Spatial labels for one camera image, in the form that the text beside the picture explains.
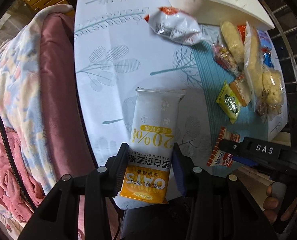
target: yellow label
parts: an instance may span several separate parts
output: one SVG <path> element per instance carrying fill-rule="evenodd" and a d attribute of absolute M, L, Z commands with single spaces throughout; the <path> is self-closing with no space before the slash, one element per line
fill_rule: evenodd
<path fill-rule="evenodd" d="M 141 125 L 141 130 L 148 131 L 148 132 L 165 133 L 165 134 L 172 133 L 171 128 L 152 126 L 152 125 Z"/>
<path fill-rule="evenodd" d="M 141 130 L 133 130 L 132 143 L 142 143 L 145 145 L 154 145 L 156 147 L 164 147 L 166 149 L 173 148 L 173 138 L 174 135 L 170 134 L 172 130 L 170 128 L 150 126 L 150 125 L 141 125 Z"/>
<path fill-rule="evenodd" d="M 167 203 L 169 171 L 127 165 L 121 196 L 150 203 Z"/>

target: table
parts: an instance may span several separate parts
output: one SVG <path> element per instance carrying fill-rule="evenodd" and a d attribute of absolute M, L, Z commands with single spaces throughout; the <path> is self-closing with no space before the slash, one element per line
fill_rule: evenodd
<path fill-rule="evenodd" d="M 238 167 L 207 167 L 220 127 L 264 140 L 272 140 L 287 123 L 287 104 L 282 113 L 262 124 L 244 107 L 234 125 L 215 103 L 224 80 L 234 76 L 217 65 L 210 44 L 219 27 L 203 28 L 209 40 L 193 47 L 172 43 L 156 35 L 143 17 L 150 8 L 170 6 L 168 0 L 78 0 L 75 18 L 75 68 L 81 109 L 98 165 L 117 154 L 130 141 L 135 108 L 135 89 L 186 89 L 178 113 L 176 141 L 183 154 L 209 173 L 226 176 Z M 275 49 L 275 69 L 281 69 Z M 179 197 L 174 174 L 166 198 Z M 121 209 L 148 205 L 117 196 Z"/>

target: white tablecloth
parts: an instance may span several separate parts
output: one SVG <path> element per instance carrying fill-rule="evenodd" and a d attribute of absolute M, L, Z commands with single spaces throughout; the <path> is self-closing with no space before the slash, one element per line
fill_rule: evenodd
<path fill-rule="evenodd" d="M 168 0 L 78 0 L 75 19 L 76 79 L 83 118 L 98 165 L 129 143 L 135 108 L 135 89 L 186 89 L 178 113 L 176 141 L 195 165 L 225 176 L 226 167 L 206 166 L 221 125 L 241 137 L 271 140 L 287 123 L 282 114 L 262 124 L 250 107 L 234 125 L 215 103 L 224 80 L 234 76 L 217 65 L 209 43 L 219 28 L 204 26 L 209 43 L 187 47 L 156 35 L 143 17 L 150 8 L 170 6 Z M 276 69 L 280 69 L 275 50 Z M 180 196 L 171 171 L 166 198 Z M 118 196 L 122 208 L 147 205 Z"/>

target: blanket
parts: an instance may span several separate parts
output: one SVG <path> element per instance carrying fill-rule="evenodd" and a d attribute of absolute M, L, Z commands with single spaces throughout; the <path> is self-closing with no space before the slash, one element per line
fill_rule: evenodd
<path fill-rule="evenodd" d="M 0 46 L 0 115 L 5 127 L 14 129 L 30 175 L 47 194 L 57 178 L 46 147 L 40 101 L 40 38 L 44 19 L 67 13 L 71 5 L 41 10 L 12 40 Z"/>

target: plastic bag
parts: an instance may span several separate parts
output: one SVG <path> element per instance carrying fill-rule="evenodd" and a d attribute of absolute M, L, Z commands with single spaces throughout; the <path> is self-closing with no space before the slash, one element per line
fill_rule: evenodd
<path fill-rule="evenodd" d="M 235 61 L 237 64 L 242 64 L 244 62 L 244 45 L 237 27 L 231 22 L 223 22 L 221 32 Z"/>
<path fill-rule="evenodd" d="M 274 68 L 274 65 L 272 62 L 272 55 L 270 52 L 268 52 L 268 51 L 263 52 L 263 60 L 264 60 L 264 64 L 266 66 Z"/>
<path fill-rule="evenodd" d="M 185 90 L 136 89 L 130 152 L 121 196 L 167 203 L 178 105 Z"/>
<path fill-rule="evenodd" d="M 227 84 L 226 80 L 216 99 L 216 103 L 219 104 L 224 113 L 229 117 L 230 122 L 233 124 L 238 118 L 242 105 Z"/>
<path fill-rule="evenodd" d="M 284 103 L 284 87 L 282 76 L 278 70 L 264 65 L 263 67 L 263 89 L 266 95 L 266 102 L 270 107 L 282 106 Z"/>
<path fill-rule="evenodd" d="M 217 42 L 213 43 L 212 50 L 214 60 L 220 64 L 222 68 L 227 71 L 231 71 L 235 76 L 240 74 L 238 71 L 238 65 L 232 54 L 228 51 L 227 47 L 219 43 L 218 39 Z"/>
<path fill-rule="evenodd" d="M 218 144 L 221 140 L 226 139 L 233 142 L 239 142 L 240 135 L 229 132 L 224 126 L 221 127 L 219 135 L 217 137 L 216 144 L 212 151 L 212 154 L 207 162 L 207 166 L 227 166 L 231 167 L 233 163 L 233 155 L 231 153 L 223 152 L 218 148 Z"/>
<path fill-rule="evenodd" d="M 194 45 L 203 40 L 204 31 L 197 20 L 174 7 L 160 7 L 144 19 L 157 35 L 183 45 Z"/>
<path fill-rule="evenodd" d="M 236 77 L 234 81 L 230 83 L 229 87 L 242 106 L 247 106 L 250 102 L 250 88 L 248 87 L 245 76 L 241 74 Z"/>
<path fill-rule="evenodd" d="M 262 51 L 271 51 L 272 50 L 272 44 L 269 36 L 266 34 L 266 32 L 263 32 L 261 30 L 256 30 L 259 38 L 259 42 L 261 44 Z"/>
<path fill-rule="evenodd" d="M 238 29 L 238 31 L 240 32 L 242 41 L 243 41 L 243 43 L 244 43 L 244 41 L 245 41 L 245 30 L 246 30 L 246 25 L 239 25 L 239 26 L 237 27 L 237 29 Z"/>
<path fill-rule="evenodd" d="M 250 88 L 250 96 L 253 106 L 257 105 L 258 98 L 263 92 L 263 70 L 260 54 L 260 44 L 257 32 L 249 23 L 246 23 L 245 43 L 244 43 L 244 72 L 247 84 Z"/>

